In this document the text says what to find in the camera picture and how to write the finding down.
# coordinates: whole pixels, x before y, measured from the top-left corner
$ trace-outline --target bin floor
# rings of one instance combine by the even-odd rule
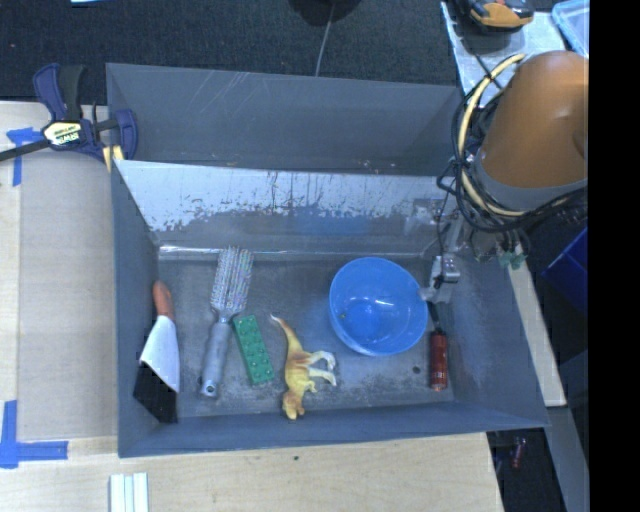
[[[211,324],[217,315],[209,297],[215,261],[160,261],[160,277],[172,291],[180,344],[181,393],[178,416],[275,413],[286,391],[284,363],[286,337],[270,318],[284,318],[296,331],[305,350],[325,350],[336,357],[337,386],[316,381],[317,393],[306,393],[308,411],[383,407],[453,400],[449,387],[435,392],[428,386],[427,343],[431,322],[420,342],[410,350],[387,357],[370,357],[345,346],[334,333],[328,309],[331,281],[349,261],[319,257],[289,261],[256,257],[246,309],[238,316],[255,315],[275,373],[273,380],[252,385],[234,335],[227,353],[221,395],[216,401],[199,394],[199,374]],[[423,262],[398,261],[423,282]],[[314,366],[324,369],[324,361]]]

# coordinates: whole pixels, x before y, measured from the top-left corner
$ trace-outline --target yellow toy dinosaur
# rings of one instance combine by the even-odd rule
[[[306,352],[293,329],[282,318],[271,315],[287,336],[287,362],[284,366],[284,380],[289,390],[282,397],[282,409],[290,420],[295,420],[298,415],[304,414],[302,407],[302,397],[305,391],[316,393],[315,382],[311,377],[322,377],[329,381],[331,385],[336,385],[336,377],[331,372],[336,365],[336,359],[330,352],[319,350],[317,352]],[[327,361],[327,370],[312,368],[310,365],[324,359]]]

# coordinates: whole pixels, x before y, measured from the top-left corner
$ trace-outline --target brush bristles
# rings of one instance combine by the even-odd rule
[[[218,311],[240,312],[247,304],[253,253],[229,247],[220,253],[211,290],[211,307]]]

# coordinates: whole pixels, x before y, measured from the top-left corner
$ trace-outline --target blue bowl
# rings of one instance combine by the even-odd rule
[[[329,317],[338,337],[368,356],[399,354],[427,328],[427,304],[413,276],[384,258],[350,261],[333,278]]]

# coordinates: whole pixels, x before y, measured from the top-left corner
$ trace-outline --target green lego brick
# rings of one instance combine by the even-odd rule
[[[233,325],[251,384],[260,384],[273,379],[273,367],[256,317],[254,315],[236,317],[233,319]]]

